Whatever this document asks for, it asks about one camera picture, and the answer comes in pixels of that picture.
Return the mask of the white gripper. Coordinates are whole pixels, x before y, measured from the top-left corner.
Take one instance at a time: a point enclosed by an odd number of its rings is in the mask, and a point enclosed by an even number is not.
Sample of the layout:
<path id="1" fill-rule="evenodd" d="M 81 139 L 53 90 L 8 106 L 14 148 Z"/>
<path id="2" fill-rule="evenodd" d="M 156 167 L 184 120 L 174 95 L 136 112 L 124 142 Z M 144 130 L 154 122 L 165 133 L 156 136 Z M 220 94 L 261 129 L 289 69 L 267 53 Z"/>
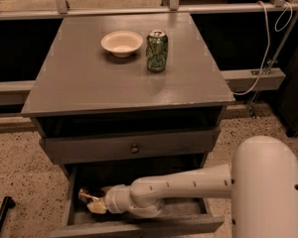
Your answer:
<path id="1" fill-rule="evenodd" d="M 164 209 L 164 201 L 134 193 L 130 185 L 102 187 L 100 191 L 105 194 L 103 202 L 90 202 L 88 210 L 95 214 L 105 214 L 108 210 L 113 214 L 131 213 L 136 217 L 155 218 Z"/>

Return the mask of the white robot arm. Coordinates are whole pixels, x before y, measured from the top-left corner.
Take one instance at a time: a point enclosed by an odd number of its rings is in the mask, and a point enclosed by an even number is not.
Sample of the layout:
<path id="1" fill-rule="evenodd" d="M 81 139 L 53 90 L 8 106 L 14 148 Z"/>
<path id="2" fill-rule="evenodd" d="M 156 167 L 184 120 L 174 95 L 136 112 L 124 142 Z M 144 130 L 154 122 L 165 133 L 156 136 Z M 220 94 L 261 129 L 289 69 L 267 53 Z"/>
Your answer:
<path id="1" fill-rule="evenodd" d="M 229 198 L 232 238 L 298 238 L 298 161 L 272 137 L 246 139 L 229 164 L 112 186 L 87 208 L 156 217 L 172 197 Z"/>

